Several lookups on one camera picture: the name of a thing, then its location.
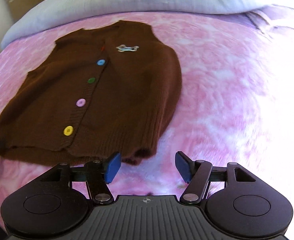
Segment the button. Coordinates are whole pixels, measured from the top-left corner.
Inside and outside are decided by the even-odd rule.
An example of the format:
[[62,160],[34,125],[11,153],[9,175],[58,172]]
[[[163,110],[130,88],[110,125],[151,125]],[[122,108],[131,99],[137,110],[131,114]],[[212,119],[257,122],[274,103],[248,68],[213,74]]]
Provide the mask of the button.
[[106,61],[104,59],[100,59],[97,61],[98,66],[103,66],[105,63],[106,63]]
[[85,104],[86,104],[86,100],[83,99],[83,98],[79,99],[79,100],[77,101],[77,103],[76,103],[76,105],[77,105],[78,107],[83,107]]
[[90,78],[90,79],[88,79],[88,81],[87,81],[87,82],[88,82],[89,84],[91,84],[91,83],[94,83],[94,82],[95,82],[95,80],[96,80],[95,78]]
[[74,128],[72,126],[67,126],[64,129],[64,135],[69,136],[72,134],[73,131],[74,131]]

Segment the crosshair marking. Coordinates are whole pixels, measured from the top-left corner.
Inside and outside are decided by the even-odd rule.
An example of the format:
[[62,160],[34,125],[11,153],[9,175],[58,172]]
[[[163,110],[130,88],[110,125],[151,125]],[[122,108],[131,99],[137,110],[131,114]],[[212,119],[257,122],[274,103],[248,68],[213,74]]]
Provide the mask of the crosshair marking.
[[148,204],[151,201],[151,199],[150,198],[144,198],[142,201],[145,202],[146,204]]

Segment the ribbed gray surface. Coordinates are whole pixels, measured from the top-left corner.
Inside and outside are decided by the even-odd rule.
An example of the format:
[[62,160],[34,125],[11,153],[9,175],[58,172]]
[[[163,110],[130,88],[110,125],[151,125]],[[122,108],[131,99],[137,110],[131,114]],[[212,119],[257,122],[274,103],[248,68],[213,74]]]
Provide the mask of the ribbed gray surface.
[[[118,201],[110,206],[95,208],[88,220],[75,231],[56,238],[56,240],[235,239],[214,229],[198,208],[181,205],[174,196],[120,196]],[[8,240],[18,240],[18,238],[10,237]],[[279,236],[274,240],[286,240],[286,238]]]

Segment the green button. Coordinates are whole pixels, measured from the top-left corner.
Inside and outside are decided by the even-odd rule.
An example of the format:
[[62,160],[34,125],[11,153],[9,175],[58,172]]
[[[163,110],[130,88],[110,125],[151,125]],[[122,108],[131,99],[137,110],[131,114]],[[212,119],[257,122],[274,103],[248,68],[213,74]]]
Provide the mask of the green button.
[[91,84],[91,83],[94,83],[94,82],[95,82],[95,80],[96,80],[95,78],[90,78],[90,79],[88,79],[88,81],[87,81],[87,82],[88,82],[89,84]]

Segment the button placket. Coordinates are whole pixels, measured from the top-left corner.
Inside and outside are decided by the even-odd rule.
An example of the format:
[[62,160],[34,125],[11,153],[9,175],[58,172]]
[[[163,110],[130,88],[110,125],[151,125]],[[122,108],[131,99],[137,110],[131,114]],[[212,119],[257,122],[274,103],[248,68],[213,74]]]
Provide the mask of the button placket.
[[93,71],[93,75],[91,77],[89,76],[87,85],[81,93],[80,98],[76,101],[75,109],[71,112],[68,122],[71,125],[67,126],[64,130],[65,136],[61,139],[61,147],[69,147],[73,141],[74,136],[76,136],[76,132],[74,131],[77,131],[80,126],[81,120],[90,104],[92,94],[95,91],[97,80],[100,78],[103,70],[107,67],[108,62],[108,56],[105,47],[103,47],[103,49],[100,51],[100,55],[97,57],[95,65],[93,66],[96,71]]

